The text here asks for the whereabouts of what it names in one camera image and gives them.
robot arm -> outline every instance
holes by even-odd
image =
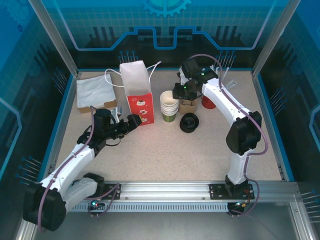
[[[225,189],[231,197],[236,198],[248,187],[248,180],[244,176],[246,158],[256,148],[261,134],[248,117],[221,92],[219,77],[213,70],[202,70],[193,58],[182,63],[178,76],[181,78],[181,84],[175,84],[173,98],[192,101],[197,98],[197,92],[200,92],[217,106],[230,125],[226,143],[232,153],[230,169],[225,177]],[[248,113],[261,126],[262,117],[257,111],[250,112],[226,88],[224,91],[240,109]]]
[[[31,183],[25,189],[23,219],[33,224],[38,224],[40,202],[52,180],[53,183],[44,198],[41,214],[42,227],[50,231],[55,231],[62,224],[69,210],[83,199],[101,196],[105,184],[105,180],[101,176],[87,173],[79,181],[73,184],[72,182],[80,171],[106,146],[107,140],[121,139],[142,123],[139,115],[131,114],[127,118],[127,122],[120,120],[116,123],[109,110],[97,109],[94,114],[92,138],[82,151],[75,155],[87,142],[90,135],[88,132],[90,127],[79,137],[77,145],[75,145],[70,155],[53,173],[40,183]]]

black lid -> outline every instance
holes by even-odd
[[[180,128],[185,133],[192,133],[199,126],[199,119],[193,113],[185,114],[180,121]]]

blue enclosure wall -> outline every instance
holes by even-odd
[[[319,9],[319,1],[301,1],[261,71],[294,178],[303,193],[320,192]]]
[[[70,72],[28,1],[0,1],[0,239],[16,236]]]
[[[118,68],[137,58],[177,67],[196,53],[220,57],[224,67],[250,68],[287,0],[43,3],[79,68]]]

enclosure floor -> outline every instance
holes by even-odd
[[[82,72],[81,79],[103,75],[103,72]],[[112,82],[122,85],[121,77],[111,73]],[[237,85],[230,89],[235,98],[251,111],[261,108],[249,71],[231,71],[224,84],[235,79]],[[199,127],[193,133],[180,130],[183,115],[177,113],[174,122],[162,119],[160,94],[172,90],[178,82],[176,71],[156,71],[151,78],[155,123],[140,126],[114,147],[106,146],[79,174],[91,172],[109,181],[217,181],[224,180],[229,171],[231,151],[226,144],[230,129],[225,117],[217,109],[206,109],[201,103],[196,115]],[[122,87],[114,87],[117,105],[123,108],[123,117],[130,114]],[[57,166],[70,154],[78,137],[91,124],[89,113],[81,114],[74,99]],[[256,152],[264,149],[258,143]],[[248,176],[256,180],[281,180],[271,144],[263,156],[251,157]]]

red box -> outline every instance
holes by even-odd
[[[127,96],[127,99],[131,113],[141,117],[141,126],[155,122],[154,101],[151,92],[145,95]]]

